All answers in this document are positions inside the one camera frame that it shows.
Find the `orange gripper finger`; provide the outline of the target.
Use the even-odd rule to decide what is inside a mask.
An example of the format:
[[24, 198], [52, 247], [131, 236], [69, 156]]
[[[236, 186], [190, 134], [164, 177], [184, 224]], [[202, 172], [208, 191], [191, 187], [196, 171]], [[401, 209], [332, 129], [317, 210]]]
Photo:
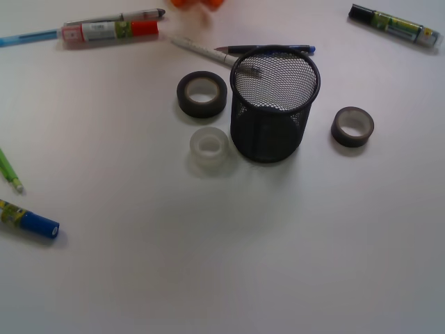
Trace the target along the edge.
[[223, 4], [223, 0], [200, 0], [200, 2], [210, 8], [219, 8]]
[[196, 0], [171, 0], [171, 3], [176, 8], [187, 8], [193, 5]]

